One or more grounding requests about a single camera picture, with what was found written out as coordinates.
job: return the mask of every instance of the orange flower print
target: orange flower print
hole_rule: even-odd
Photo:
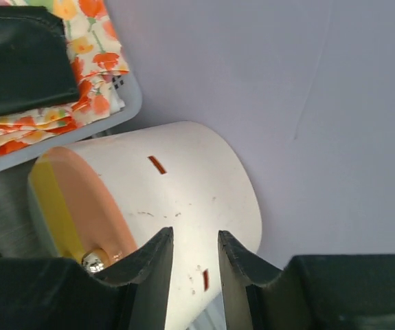
[[[71,64],[71,66],[77,83],[80,83],[80,81],[84,78],[82,76],[82,70],[84,69],[84,61],[80,60],[77,57],[75,58],[75,61]]]
[[[29,146],[29,144],[22,141],[13,140],[6,142],[4,145],[0,146],[0,156],[7,155],[8,153],[11,153],[13,151],[23,149],[26,146]]]
[[[113,28],[112,21],[108,20],[102,24],[102,28],[106,32],[108,36],[110,36],[113,40],[117,40],[117,35],[115,29]]]
[[[31,115],[27,115],[26,117],[22,117],[14,122],[14,126],[29,126],[34,127],[35,121]]]
[[[93,62],[98,64],[98,67],[102,69],[113,71],[119,57],[116,53],[99,53],[93,57]]]
[[[100,19],[107,15],[106,7],[102,0],[78,0],[84,15],[92,19]]]
[[[54,15],[70,21],[77,14],[76,6],[72,0],[54,0]]]
[[[81,112],[87,111],[90,108],[88,107],[91,103],[91,99],[89,98],[89,92],[91,91],[93,85],[90,81],[84,80],[79,86],[81,98],[77,103],[71,106],[73,111],[80,110]]]
[[[70,42],[69,46],[75,54],[87,54],[93,49],[93,45],[89,43],[85,36],[74,39]]]
[[[95,95],[93,98],[93,110],[97,115],[107,114],[110,110],[109,101],[102,95]]]

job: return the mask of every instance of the metal bolt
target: metal bolt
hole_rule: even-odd
[[[101,272],[109,266],[109,259],[101,249],[88,252],[81,260],[81,266],[90,274]]]

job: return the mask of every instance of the scratch mark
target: scratch mark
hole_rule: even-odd
[[[295,124],[295,131],[293,132],[293,137],[292,137],[293,141],[295,141],[298,138],[298,131],[300,129],[301,122],[304,119],[304,114],[306,112],[306,106],[308,104],[308,101],[310,100],[313,84],[316,81],[316,77],[318,75],[319,65],[321,64],[322,56],[324,54],[324,50],[326,49],[326,44],[327,44],[327,40],[328,40],[328,33],[330,31],[332,9],[333,9],[333,3],[334,2],[335,1],[332,0],[332,2],[330,4],[330,10],[328,11],[328,18],[327,18],[324,42],[322,43],[321,52],[319,53],[319,56],[318,56],[318,59],[317,59],[317,62],[316,62],[315,73],[313,74],[312,80],[310,81],[310,85],[308,86],[307,97],[304,100],[304,104],[302,105],[300,113],[298,114],[298,118],[297,118],[297,121],[296,121],[296,124]]]
[[[150,217],[154,217],[154,215],[149,212],[138,212],[138,214],[139,215],[149,215]]]

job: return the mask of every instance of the black fabric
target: black fabric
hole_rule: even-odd
[[[0,116],[79,98],[62,20],[45,7],[0,6]]]
[[[165,329],[172,228],[94,276],[68,258],[0,258],[0,330]]]
[[[227,329],[395,330],[395,254],[294,256],[281,272],[218,234]]]

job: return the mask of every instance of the white cylinder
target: white cylinder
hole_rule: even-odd
[[[64,152],[61,148],[51,149],[37,164],[49,162],[57,184],[61,186],[62,180],[66,180],[67,186],[68,175],[58,173],[65,171],[65,167],[56,163],[72,162],[73,169],[77,164],[68,155],[72,153],[82,159],[93,170],[85,173],[84,178],[91,176],[92,180],[83,179],[80,184],[73,178],[70,186],[100,180],[137,247],[162,227],[173,227],[174,254],[166,329],[186,329],[220,293],[219,230],[229,230],[247,249],[258,250],[262,222],[251,182],[226,141],[209,128],[194,122],[176,122],[77,142],[64,149]],[[30,178],[33,195],[37,185]],[[37,194],[32,203],[41,208]],[[80,202],[71,204],[67,206],[69,213],[83,207]],[[55,222],[49,216],[44,218],[49,226]],[[108,220],[90,221],[106,223]],[[81,233],[78,224],[79,235],[89,236],[101,230],[98,224],[89,227],[91,231]],[[51,230],[49,232],[54,241],[59,240]],[[112,240],[120,239],[119,233],[117,237]],[[80,239],[86,251],[102,248],[101,240]]]

